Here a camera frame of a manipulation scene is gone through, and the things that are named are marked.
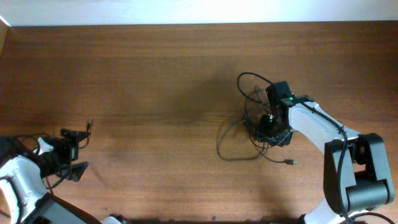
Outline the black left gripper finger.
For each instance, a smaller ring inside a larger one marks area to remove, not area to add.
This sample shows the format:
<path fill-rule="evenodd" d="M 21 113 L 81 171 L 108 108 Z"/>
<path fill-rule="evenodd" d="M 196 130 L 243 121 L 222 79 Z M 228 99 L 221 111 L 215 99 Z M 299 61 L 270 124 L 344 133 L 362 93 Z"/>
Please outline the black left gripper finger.
<path fill-rule="evenodd" d="M 74 146 L 79 146 L 80 142 L 86 139 L 84 146 L 90 142 L 91 133 L 89 131 L 74 131 L 69 129 L 61 129 L 60 135 L 65 139 L 69 139 Z"/>
<path fill-rule="evenodd" d="M 68 180 L 72 180 L 74 182 L 79 182 L 82 175 L 86 171 L 89 166 L 89 162 L 81 162 L 78 164 L 72 165 L 72 169 L 70 173 L 67 175 Z"/>

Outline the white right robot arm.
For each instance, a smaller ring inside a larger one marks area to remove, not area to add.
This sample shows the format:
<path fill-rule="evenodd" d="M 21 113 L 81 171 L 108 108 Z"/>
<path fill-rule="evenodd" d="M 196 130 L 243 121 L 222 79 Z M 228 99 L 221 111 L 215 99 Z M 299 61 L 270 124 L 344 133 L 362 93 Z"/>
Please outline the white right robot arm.
<path fill-rule="evenodd" d="M 324 112 L 308 95 L 295 96 L 287 82 L 266 88 L 271 114 L 259 129 L 271 145 L 288 145 L 302 133 L 323 154 L 324 198 L 299 223 L 353 223 L 395 199 L 386 146 L 376 133 L 361 134 Z"/>

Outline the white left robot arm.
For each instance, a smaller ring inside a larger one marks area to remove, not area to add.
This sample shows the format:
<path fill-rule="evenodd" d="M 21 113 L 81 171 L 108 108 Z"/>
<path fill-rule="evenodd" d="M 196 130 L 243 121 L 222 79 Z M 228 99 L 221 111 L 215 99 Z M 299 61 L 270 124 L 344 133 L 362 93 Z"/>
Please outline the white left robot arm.
<path fill-rule="evenodd" d="M 60 137 L 35 139 L 31 150 L 19 136 L 1 137 L 1 190 L 10 209 L 11 223 L 98 223 L 98 219 L 55 196 L 44 179 L 56 175 L 78 182 L 88 162 L 76 163 L 79 143 L 90 131 L 61 129 Z"/>

